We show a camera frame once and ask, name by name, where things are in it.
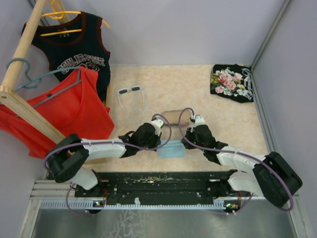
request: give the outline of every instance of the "wooden clothes rack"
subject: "wooden clothes rack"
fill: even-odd
[[[26,24],[20,42],[15,50],[13,58],[25,58],[31,46],[36,29],[48,0],[37,0],[32,14]],[[61,0],[54,3],[56,11],[65,11]],[[67,14],[59,20],[60,23],[69,21]],[[0,102],[10,108],[13,112],[23,118],[26,122],[48,137],[55,143],[59,143],[65,136],[50,124],[41,114],[30,106],[23,98],[14,92],[17,78],[23,66],[22,61],[15,61],[10,64],[6,71],[3,82],[0,86]]]

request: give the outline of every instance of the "gray floor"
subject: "gray floor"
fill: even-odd
[[[236,216],[213,211],[117,210],[78,216],[41,210],[32,238],[295,238],[290,215],[252,201]]]

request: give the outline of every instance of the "eyeglasses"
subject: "eyeglasses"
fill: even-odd
[[[117,97],[118,97],[118,101],[119,101],[119,104],[121,106],[121,108],[125,111],[125,113],[127,113],[127,111],[125,110],[125,107],[123,105],[123,103],[121,102],[120,100],[120,96],[123,95],[123,94],[126,94],[128,92],[138,92],[138,91],[141,91],[142,93],[142,99],[143,99],[143,109],[145,108],[145,97],[144,97],[144,90],[142,88],[141,85],[136,85],[136,86],[133,86],[131,88],[121,88],[117,91]]]

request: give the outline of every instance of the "red garment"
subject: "red garment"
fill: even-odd
[[[55,94],[77,80],[78,69],[52,90],[28,100],[33,106],[48,95]],[[96,82],[98,73],[81,67],[81,82],[67,89],[35,109],[63,135],[77,133],[85,139],[108,139],[114,123],[110,108],[100,101]],[[16,117],[5,105],[0,105],[0,129],[21,140],[30,150],[29,156],[43,159],[55,143],[32,127],[24,119]]]

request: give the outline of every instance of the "folded blue cloth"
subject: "folded blue cloth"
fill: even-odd
[[[185,146],[180,140],[170,140],[165,146],[158,149],[159,158],[182,158],[185,157]]]

